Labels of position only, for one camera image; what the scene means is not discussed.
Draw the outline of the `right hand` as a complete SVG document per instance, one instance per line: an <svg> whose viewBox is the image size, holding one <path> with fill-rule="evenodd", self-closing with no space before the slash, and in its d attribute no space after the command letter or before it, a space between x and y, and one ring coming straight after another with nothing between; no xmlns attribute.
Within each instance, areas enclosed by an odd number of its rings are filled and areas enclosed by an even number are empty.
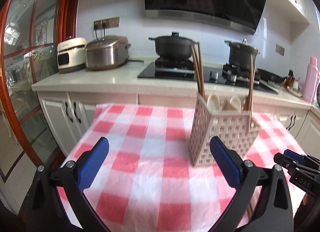
<svg viewBox="0 0 320 232"><path fill-rule="evenodd" d="M293 231L320 231L319 197L305 194L294 217Z"/></svg>

